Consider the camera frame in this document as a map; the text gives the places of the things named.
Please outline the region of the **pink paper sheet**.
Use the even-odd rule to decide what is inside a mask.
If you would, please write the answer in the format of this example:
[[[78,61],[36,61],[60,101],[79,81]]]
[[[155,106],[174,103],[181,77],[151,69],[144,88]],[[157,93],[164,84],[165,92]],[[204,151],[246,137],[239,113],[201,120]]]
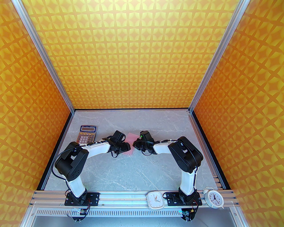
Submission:
[[[129,143],[130,145],[130,150],[127,152],[124,152],[122,154],[124,155],[132,155],[132,153],[134,152],[134,147],[133,147],[133,143],[139,138],[139,135],[133,134],[133,133],[128,133],[128,135],[126,136],[125,139],[125,143]]]

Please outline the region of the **aluminium corner post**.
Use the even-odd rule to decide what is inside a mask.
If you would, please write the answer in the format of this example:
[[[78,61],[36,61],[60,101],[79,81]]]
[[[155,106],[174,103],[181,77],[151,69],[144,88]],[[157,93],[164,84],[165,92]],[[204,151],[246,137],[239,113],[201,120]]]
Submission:
[[[42,58],[42,61],[44,63],[44,65],[46,66],[48,72],[50,73],[56,87],[58,88],[61,96],[63,97],[68,109],[70,110],[70,113],[72,115],[75,114],[75,108],[73,107],[73,104],[54,68],[53,63],[51,62],[50,57],[48,56],[48,53],[38,35],[38,32],[36,31],[33,22],[27,12],[27,10],[24,7],[24,4],[22,2],[22,0],[11,0],[22,23],[24,24],[31,40],[33,41],[38,53],[40,54],[40,57]]]
[[[198,101],[200,100],[203,92],[205,91],[205,88],[207,87],[207,84],[209,83],[217,65],[219,64],[219,61],[221,60],[238,24],[240,23],[241,18],[243,17],[248,5],[250,3],[250,0],[239,0],[235,10],[230,18],[230,21],[224,31],[224,34],[219,42],[219,45],[212,57],[212,60],[210,61],[210,64],[203,76],[202,81],[200,82],[200,85],[189,105],[188,112],[190,115],[192,115]]]

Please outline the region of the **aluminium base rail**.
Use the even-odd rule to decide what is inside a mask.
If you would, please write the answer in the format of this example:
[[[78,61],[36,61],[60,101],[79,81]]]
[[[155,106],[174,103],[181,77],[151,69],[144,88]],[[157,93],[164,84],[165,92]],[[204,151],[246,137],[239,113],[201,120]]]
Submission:
[[[97,208],[147,208],[147,191],[101,191]],[[220,190],[224,206],[239,207],[239,202],[231,190]],[[35,191],[30,205],[63,206],[66,199],[64,191]]]

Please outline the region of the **square white table clock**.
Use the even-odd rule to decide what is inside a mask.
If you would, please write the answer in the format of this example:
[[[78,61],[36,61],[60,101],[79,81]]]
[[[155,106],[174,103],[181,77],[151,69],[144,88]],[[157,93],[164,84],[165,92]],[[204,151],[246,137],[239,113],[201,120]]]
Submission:
[[[147,205],[150,210],[161,210],[165,206],[163,195],[160,191],[151,191],[146,195]]]

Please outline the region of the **calculator with yellow keys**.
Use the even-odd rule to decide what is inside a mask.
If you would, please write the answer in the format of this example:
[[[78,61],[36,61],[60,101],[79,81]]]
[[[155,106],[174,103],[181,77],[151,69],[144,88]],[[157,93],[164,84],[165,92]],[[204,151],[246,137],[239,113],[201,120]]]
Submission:
[[[97,126],[95,125],[81,125],[76,142],[78,144],[88,144],[95,141]]]

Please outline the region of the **side rail with black trim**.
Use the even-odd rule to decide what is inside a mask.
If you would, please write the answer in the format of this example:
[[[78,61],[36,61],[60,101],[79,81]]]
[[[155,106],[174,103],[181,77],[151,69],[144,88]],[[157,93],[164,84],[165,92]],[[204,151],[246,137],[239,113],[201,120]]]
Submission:
[[[212,172],[212,175],[216,176],[219,180],[220,186],[218,186],[218,188],[223,190],[231,190],[228,180],[224,175],[224,172],[217,160],[217,157],[212,149],[212,146],[210,145],[209,140],[207,139],[207,136],[205,135],[205,132],[194,111],[189,112],[189,120],[197,136],[204,157],[207,160],[207,164],[210,168],[210,171]]]
[[[47,163],[47,166],[46,166],[46,168],[45,168],[45,170],[43,172],[43,175],[42,175],[42,177],[41,177],[41,179],[39,181],[39,184],[38,184],[36,190],[40,190],[41,191],[41,190],[45,189],[47,181],[48,181],[48,179],[50,177],[50,174],[51,174],[52,163],[55,160],[56,155],[59,153],[59,151],[61,149],[61,146],[63,144],[65,136],[66,136],[66,134],[68,132],[69,126],[70,126],[70,124],[72,122],[73,116],[74,115],[70,112],[70,114],[69,114],[69,116],[68,116],[68,118],[67,118],[67,120],[65,122],[65,125],[64,125],[64,127],[63,127],[63,129],[61,131],[61,134],[60,134],[60,136],[58,138],[58,141],[56,142],[54,150],[53,150],[53,152],[52,152],[52,154],[50,156],[50,159],[49,159],[49,161]]]

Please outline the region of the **small circuit board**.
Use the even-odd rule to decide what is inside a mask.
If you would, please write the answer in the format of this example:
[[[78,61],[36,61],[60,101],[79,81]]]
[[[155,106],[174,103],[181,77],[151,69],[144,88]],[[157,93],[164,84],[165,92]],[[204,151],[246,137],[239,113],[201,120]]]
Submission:
[[[74,223],[81,223],[89,214],[90,208],[80,208],[75,210],[70,216]]]
[[[197,210],[198,208],[183,208],[181,210],[182,214],[181,218],[186,222],[188,221],[192,222],[192,220],[195,218]]]

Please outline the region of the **round white alarm clock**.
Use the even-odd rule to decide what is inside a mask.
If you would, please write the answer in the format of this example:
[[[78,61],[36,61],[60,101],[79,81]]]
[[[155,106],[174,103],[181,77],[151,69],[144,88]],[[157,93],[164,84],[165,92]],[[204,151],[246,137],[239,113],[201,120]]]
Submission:
[[[223,196],[213,187],[206,186],[203,190],[204,199],[206,204],[213,209],[224,209]]]

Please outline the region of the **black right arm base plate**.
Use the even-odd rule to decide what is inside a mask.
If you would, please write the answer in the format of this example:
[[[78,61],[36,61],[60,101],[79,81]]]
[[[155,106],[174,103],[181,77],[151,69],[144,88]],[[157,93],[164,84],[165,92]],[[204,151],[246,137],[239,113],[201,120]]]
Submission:
[[[203,204],[198,192],[194,192],[190,196],[184,196],[182,199],[179,192],[165,192],[163,198],[168,206],[202,206]]]

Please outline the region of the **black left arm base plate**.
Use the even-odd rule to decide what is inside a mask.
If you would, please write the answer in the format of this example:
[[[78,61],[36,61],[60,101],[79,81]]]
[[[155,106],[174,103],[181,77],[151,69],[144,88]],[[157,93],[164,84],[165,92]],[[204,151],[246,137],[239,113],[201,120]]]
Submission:
[[[85,191],[80,197],[68,192],[65,199],[65,206],[98,206],[100,193]]]

